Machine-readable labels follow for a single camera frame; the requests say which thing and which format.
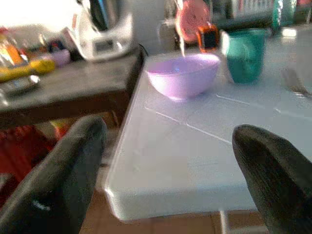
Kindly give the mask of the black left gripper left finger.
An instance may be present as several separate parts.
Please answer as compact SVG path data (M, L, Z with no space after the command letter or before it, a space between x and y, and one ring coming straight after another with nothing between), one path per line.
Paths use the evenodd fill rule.
M18 185L0 211L3 234L77 234L91 202L107 127L79 119Z

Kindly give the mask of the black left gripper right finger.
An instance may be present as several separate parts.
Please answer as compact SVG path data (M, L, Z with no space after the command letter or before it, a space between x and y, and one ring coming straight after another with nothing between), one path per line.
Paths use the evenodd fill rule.
M243 124L232 146L248 190L271 234L312 232L312 163L288 140Z

